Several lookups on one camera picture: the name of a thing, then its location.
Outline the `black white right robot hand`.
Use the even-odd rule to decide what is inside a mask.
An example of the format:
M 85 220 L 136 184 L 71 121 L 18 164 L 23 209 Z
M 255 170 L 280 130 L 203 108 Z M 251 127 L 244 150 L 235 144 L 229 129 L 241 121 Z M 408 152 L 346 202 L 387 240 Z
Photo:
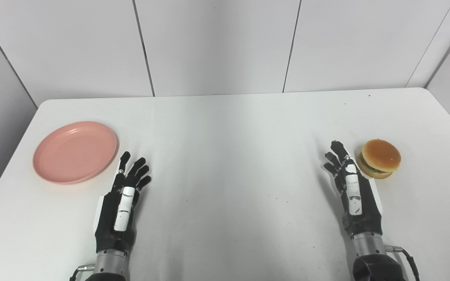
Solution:
M 342 142 L 333 140 L 330 149 L 323 166 L 333 176 L 340 194 L 344 230 L 350 237 L 365 232 L 382 235 L 382 213 L 373 192 L 374 181 L 364 176 Z

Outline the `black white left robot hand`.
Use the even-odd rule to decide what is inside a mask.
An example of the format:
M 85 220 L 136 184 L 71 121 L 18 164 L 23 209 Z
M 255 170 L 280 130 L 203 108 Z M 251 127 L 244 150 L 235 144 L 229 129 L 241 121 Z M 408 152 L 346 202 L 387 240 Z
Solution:
M 125 151 L 111 190 L 103 197 L 98 225 L 95 230 L 96 253 L 117 250 L 129 253 L 136 238 L 133 226 L 134 209 L 139 201 L 141 190 L 152 178 L 145 158 L 139 158 L 127 171 L 131 154 Z

